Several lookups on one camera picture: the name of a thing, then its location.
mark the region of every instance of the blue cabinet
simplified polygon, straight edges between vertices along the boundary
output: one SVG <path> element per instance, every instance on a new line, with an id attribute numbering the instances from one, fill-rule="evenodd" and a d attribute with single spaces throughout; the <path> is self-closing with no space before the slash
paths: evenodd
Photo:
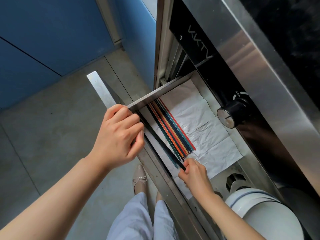
<path id="1" fill-rule="evenodd" d="M 0 39 L 0 111 L 59 79 L 58 74 Z"/>
<path id="2" fill-rule="evenodd" d="M 122 45 L 144 82 L 153 90 L 156 21 L 142 0 L 109 0 Z"/>
<path id="3" fill-rule="evenodd" d="M 0 36 L 62 76 L 114 49 L 95 0 L 0 0 Z"/>

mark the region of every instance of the leg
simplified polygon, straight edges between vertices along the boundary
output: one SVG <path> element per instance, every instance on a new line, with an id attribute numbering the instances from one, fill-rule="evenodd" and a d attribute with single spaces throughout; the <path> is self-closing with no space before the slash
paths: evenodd
<path id="1" fill-rule="evenodd" d="M 177 230 L 174 227 L 174 222 L 169 214 L 162 196 L 158 192 L 154 210 L 153 222 L 153 239 L 154 240 L 178 240 Z"/>
<path id="2" fill-rule="evenodd" d="M 148 211 L 147 185 L 144 176 L 142 166 L 138 165 L 133 177 L 135 196 L 112 223 L 106 240 L 152 240 L 153 229 Z"/>

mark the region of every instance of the paper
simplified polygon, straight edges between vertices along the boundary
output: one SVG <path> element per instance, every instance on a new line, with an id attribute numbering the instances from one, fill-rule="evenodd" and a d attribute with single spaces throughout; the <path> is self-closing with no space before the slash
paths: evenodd
<path id="1" fill-rule="evenodd" d="M 207 101 L 203 99 L 191 80 L 169 91 L 161 97 L 161 100 L 196 148 L 188 157 L 192 157 L 203 164 L 210 179 L 242 158 L 228 132 L 219 119 L 215 117 Z M 172 150 L 149 110 L 144 107 L 140 112 L 162 141 Z M 189 189 L 178 178 L 180 169 L 175 168 L 162 147 L 146 129 L 145 134 L 168 168 L 179 189 L 187 199 L 190 199 L 192 195 Z"/>

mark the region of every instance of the stove knob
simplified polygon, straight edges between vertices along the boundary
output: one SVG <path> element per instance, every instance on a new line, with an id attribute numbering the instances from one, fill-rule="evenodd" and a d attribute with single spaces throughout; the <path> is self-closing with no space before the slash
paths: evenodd
<path id="1" fill-rule="evenodd" d="M 233 100 L 217 110 L 217 116 L 221 123 L 230 129 L 245 121 L 250 114 L 250 105 L 243 98 Z"/>

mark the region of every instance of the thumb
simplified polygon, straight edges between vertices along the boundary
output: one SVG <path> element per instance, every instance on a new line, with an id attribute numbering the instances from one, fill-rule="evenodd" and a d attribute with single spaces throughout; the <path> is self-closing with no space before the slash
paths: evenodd
<path id="1" fill-rule="evenodd" d="M 185 171 L 183 171 L 182 168 L 180 169 L 180 172 L 178 173 L 178 177 L 180 179 L 182 179 L 184 181 L 184 183 L 187 182 L 188 175 L 185 173 Z"/>

